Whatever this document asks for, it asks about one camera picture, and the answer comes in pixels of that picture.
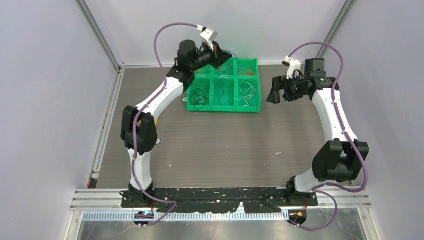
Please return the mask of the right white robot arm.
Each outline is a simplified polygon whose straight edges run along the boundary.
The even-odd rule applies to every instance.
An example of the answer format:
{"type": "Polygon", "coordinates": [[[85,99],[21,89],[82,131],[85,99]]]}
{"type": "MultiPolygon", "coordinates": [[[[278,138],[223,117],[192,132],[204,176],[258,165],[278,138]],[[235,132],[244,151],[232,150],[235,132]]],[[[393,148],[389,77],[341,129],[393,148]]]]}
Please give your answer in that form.
{"type": "Polygon", "coordinates": [[[279,104],[308,96],[315,106],[324,131],[325,143],[305,173],[292,176],[286,183],[285,201],[302,205],[324,186],[340,186],[356,180],[363,168],[369,146],[360,141],[350,128],[341,105],[340,87],[335,77],[328,77],[323,58],[310,58],[301,63],[286,56],[282,64],[287,73],[272,79],[266,101],[279,104]]]}

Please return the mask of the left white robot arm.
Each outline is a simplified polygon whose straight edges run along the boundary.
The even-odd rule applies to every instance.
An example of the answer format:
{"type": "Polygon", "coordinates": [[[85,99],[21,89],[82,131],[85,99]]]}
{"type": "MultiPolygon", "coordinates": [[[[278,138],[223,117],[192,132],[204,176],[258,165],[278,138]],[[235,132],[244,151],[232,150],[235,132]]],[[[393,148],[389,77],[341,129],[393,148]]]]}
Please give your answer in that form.
{"type": "Polygon", "coordinates": [[[151,152],[159,139],[156,120],[192,85],[197,70],[206,66],[218,69],[231,58],[232,54],[215,41],[197,47],[194,41],[184,40],[163,83],[143,102],[124,108],[120,137],[130,157],[131,178],[128,189],[120,193],[123,208],[143,208],[160,202],[154,196],[150,172],[151,152]]]}

